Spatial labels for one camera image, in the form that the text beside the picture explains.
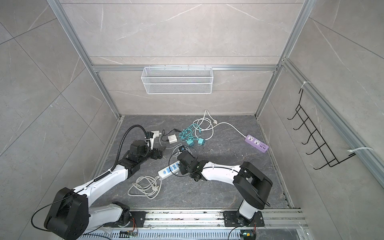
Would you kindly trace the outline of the white blue power strip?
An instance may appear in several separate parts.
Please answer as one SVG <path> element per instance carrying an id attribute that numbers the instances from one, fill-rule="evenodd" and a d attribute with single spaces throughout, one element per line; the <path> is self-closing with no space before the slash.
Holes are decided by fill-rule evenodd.
<path id="1" fill-rule="evenodd" d="M 176 175 L 180 169 L 179 169 L 179 161 L 170 164 L 168 167 L 158 171 L 158 176 L 160 177 L 161 180 L 164 180 L 170 176 Z"/>

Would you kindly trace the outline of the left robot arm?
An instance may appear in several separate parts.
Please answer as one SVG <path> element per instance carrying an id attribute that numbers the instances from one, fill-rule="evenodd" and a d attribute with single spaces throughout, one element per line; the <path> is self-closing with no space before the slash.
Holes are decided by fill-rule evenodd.
<path id="1" fill-rule="evenodd" d="M 141 164 L 148 159 L 158 160 L 164 155 L 164 148 L 154 148 L 154 140 L 158 132 L 147 132 L 141 125 L 133 125 L 124 133 L 139 128 L 143 131 L 144 140 L 134 141 L 130 149 L 122 156 L 122 145 L 119 146 L 113 166 L 100 176 L 73 189 L 59 190 L 51 204 L 42 228 L 32 222 L 32 226 L 48 233 L 53 233 L 64 240 L 76 240 L 88 229 L 112 225 L 125 227 L 132 224 L 130 207 L 112 202 L 102 207 L 92 207 L 92 204 L 107 191 L 119 183 L 129 179 L 136 173 Z"/>

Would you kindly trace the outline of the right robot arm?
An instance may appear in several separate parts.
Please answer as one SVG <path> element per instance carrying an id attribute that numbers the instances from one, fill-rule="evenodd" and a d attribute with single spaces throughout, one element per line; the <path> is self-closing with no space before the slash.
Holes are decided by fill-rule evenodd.
<path id="1" fill-rule="evenodd" d="M 268 197 L 273 182 L 250 162 L 237 166 L 218 165 L 209 161 L 198 161 L 188 151 L 181 152 L 178 165 L 182 177 L 194 181 L 217 181 L 234 186 L 243 197 L 237 211 L 225 211 L 223 216 L 230 222 L 226 226 L 249 226 L 260 220 L 261 210 L 270 206 Z"/>

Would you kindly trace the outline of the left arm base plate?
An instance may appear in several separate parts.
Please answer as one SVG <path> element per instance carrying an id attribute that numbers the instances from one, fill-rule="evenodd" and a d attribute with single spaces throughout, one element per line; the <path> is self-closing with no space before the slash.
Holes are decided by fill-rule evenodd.
<path id="1" fill-rule="evenodd" d="M 123 213 L 123 216 L 119 218 L 117 222 L 104 224 L 104 227 L 112 228 L 142 228 L 146 219 L 146 212 L 134 211 Z"/>

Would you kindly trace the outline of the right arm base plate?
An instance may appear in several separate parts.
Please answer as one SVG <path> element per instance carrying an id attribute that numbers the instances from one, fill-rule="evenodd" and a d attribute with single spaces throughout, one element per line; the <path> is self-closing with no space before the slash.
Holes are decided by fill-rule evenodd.
<path id="1" fill-rule="evenodd" d="M 226 227 L 264 227 L 265 222 L 260 211 L 255 212 L 251 219 L 247 219 L 239 211 L 223 211 Z"/>

